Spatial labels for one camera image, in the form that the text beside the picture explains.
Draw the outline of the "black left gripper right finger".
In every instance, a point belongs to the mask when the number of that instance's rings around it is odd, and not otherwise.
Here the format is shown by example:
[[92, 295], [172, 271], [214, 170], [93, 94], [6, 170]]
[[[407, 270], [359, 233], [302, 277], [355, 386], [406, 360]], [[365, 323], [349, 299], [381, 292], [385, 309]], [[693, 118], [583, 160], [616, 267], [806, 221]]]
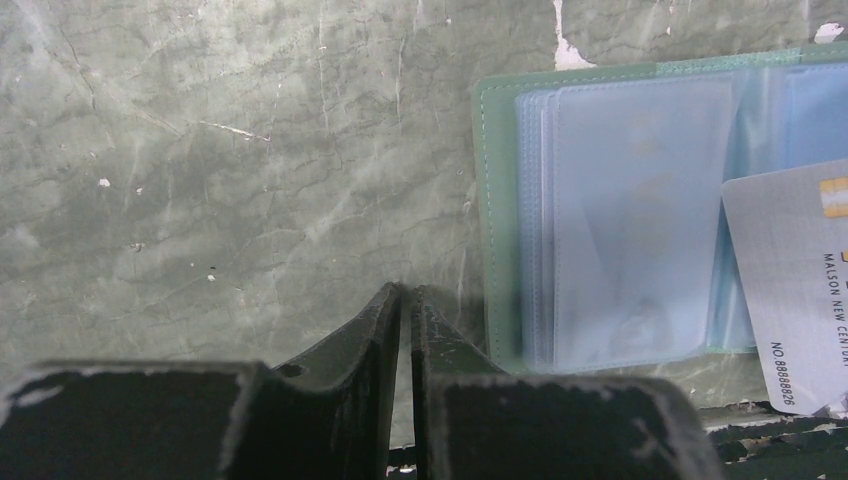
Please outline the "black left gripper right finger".
[[720, 479], [673, 383], [509, 374], [467, 341], [425, 287], [411, 294], [415, 447], [422, 479]]

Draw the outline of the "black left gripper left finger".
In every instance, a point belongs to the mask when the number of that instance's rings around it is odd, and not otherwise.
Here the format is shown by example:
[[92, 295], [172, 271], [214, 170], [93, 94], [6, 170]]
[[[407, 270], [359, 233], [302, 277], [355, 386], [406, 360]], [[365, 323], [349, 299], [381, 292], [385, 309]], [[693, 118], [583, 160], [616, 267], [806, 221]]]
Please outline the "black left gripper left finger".
[[382, 479], [401, 288], [296, 357], [52, 360], [1, 392], [5, 479]]

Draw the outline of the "silver VIP card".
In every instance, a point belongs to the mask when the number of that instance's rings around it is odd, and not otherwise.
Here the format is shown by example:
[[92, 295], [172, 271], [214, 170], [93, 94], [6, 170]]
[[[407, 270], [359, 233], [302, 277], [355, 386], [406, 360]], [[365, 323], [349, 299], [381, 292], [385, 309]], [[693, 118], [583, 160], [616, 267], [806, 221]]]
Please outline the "silver VIP card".
[[563, 120], [560, 366], [665, 361], [704, 343], [733, 113], [721, 92], [624, 95]]
[[722, 201], [770, 404], [846, 418], [846, 160], [729, 180]]

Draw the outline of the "green leather card holder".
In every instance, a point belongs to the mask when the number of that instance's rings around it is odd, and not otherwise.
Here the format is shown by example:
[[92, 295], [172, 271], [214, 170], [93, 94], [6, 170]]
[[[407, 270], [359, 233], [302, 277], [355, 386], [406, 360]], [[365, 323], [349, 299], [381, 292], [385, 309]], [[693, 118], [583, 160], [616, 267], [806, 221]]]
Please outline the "green leather card holder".
[[756, 348], [731, 179], [847, 154], [847, 45], [481, 80], [487, 350], [574, 373]]

